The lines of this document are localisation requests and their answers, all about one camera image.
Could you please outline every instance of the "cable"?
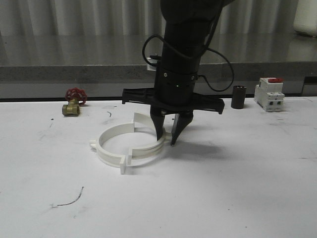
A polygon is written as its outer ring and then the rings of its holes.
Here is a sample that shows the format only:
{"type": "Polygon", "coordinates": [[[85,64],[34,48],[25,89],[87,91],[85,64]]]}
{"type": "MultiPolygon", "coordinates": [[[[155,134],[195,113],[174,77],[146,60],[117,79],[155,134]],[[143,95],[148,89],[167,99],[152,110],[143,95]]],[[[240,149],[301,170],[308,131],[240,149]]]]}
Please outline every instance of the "cable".
{"type": "Polygon", "coordinates": [[[228,88],[231,87],[231,85],[232,85],[233,82],[234,82],[234,70],[233,70],[232,64],[230,63],[230,61],[229,61],[222,53],[220,53],[220,52],[218,52],[218,51],[216,51],[216,50],[213,50],[213,49],[211,49],[211,48],[208,48],[207,50],[208,50],[208,51],[211,51],[211,52],[213,52],[213,53],[215,53],[215,54],[217,54],[217,55],[219,55],[219,56],[221,56],[221,57],[228,63],[228,65],[229,65],[229,67],[230,67],[230,70],[231,70],[232,79],[231,79],[230,84],[229,84],[226,88],[221,89],[221,90],[218,90],[218,89],[214,89],[213,87],[211,87],[211,85],[209,84],[209,82],[208,82],[206,76],[204,76],[204,75],[198,75],[198,77],[202,77],[202,78],[205,80],[205,82],[207,83],[208,87],[209,87],[211,90],[213,90],[213,91],[215,91],[215,92],[223,92],[223,91],[226,91],[228,88]]]}
{"type": "Polygon", "coordinates": [[[147,46],[147,44],[149,43],[149,41],[153,38],[158,38],[160,39],[167,47],[169,47],[174,53],[176,53],[177,55],[179,55],[180,57],[184,58],[184,59],[187,59],[187,60],[193,60],[193,59],[196,59],[198,57],[201,57],[207,50],[208,50],[208,47],[211,43],[211,40],[213,38],[213,35],[215,33],[215,30],[216,30],[216,27],[217,27],[217,24],[218,24],[218,21],[219,21],[219,18],[220,18],[220,15],[221,15],[221,12],[222,12],[222,8],[223,8],[223,4],[224,4],[224,0],[222,0],[220,2],[220,5],[219,5],[219,9],[218,9],[218,12],[217,12],[217,15],[215,16],[214,18],[214,22],[212,24],[212,27],[211,27],[211,31],[209,33],[209,36],[208,36],[208,39],[206,41],[206,44],[204,45],[204,48],[201,52],[199,52],[198,54],[194,55],[194,56],[187,56],[181,52],[179,52],[174,46],[172,46],[170,43],[168,43],[162,36],[160,35],[157,35],[157,34],[154,34],[154,35],[151,35],[145,42],[144,42],[144,45],[142,47],[142,56],[143,56],[143,59],[144,61],[151,65],[151,66],[157,66],[156,63],[151,63],[148,61],[148,59],[146,58],[145,56],[145,48],[147,46]]]}

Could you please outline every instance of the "white table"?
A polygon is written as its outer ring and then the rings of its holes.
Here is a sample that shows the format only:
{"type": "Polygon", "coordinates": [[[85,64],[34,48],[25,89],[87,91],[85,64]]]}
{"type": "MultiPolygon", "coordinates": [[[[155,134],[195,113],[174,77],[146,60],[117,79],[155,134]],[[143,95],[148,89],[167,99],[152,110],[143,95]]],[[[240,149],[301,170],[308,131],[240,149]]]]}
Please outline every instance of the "white table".
{"type": "MultiPolygon", "coordinates": [[[[65,118],[63,102],[0,103],[0,237],[317,237],[317,97],[286,98],[279,113],[225,103],[222,115],[194,111],[174,147],[126,175],[89,140],[149,106],[88,101],[65,118]]],[[[110,149],[150,140],[127,134],[110,149]]]]}

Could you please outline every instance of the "shiny metal surface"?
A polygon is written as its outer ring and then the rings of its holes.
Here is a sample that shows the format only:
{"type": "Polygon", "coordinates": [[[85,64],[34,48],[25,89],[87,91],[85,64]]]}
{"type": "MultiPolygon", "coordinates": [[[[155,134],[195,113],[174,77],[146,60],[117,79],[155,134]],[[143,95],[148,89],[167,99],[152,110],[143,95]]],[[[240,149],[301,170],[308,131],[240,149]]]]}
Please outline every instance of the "shiny metal surface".
{"type": "MultiPolygon", "coordinates": [[[[25,97],[18,88],[33,84],[32,96],[59,97],[43,84],[59,90],[65,84],[96,84],[103,90],[88,90],[90,96],[120,96],[118,85],[140,87],[153,84],[154,73],[147,71],[141,56],[146,36],[2,36],[0,38],[0,98],[25,97]]],[[[317,75],[317,39],[296,34],[223,34],[215,37],[211,48],[223,53],[234,65],[236,84],[254,93],[259,77],[285,78],[286,93],[300,93],[305,76],[317,75]]],[[[147,54],[160,54],[161,42],[153,40],[147,54]]],[[[224,60],[206,53],[200,73],[216,88],[230,78],[224,60]]],[[[196,91],[210,94],[202,81],[196,91]]],[[[224,94],[231,94],[228,89],[224,94]]]]}

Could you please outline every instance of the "black cylinder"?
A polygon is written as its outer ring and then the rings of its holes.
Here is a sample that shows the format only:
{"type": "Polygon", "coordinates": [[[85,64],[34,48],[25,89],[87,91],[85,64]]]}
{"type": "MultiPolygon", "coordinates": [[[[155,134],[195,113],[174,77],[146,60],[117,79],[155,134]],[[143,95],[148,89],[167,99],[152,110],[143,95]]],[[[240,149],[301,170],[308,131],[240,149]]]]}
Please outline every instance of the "black cylinder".
{"type": "Polygon", "coordinates": [[[234,109],[243,109],[244,99],[246,98],[246,87],[234,86],[232,91],[231,107],[234,109]]]}

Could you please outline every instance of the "valve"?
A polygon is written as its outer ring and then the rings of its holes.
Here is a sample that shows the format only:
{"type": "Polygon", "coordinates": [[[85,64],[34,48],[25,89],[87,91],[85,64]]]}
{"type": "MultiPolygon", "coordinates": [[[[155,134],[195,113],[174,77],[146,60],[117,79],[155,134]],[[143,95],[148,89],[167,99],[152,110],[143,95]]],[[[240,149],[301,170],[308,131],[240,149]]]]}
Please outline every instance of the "valve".
{"type": "Polygon", "coordinates": [[[68,105],[63,105],[61,111],[64,116],[78,116],[80,114],[80,105],[84,105],[87,95],[83,89],[71,88],[65,94],[68,105]]]}

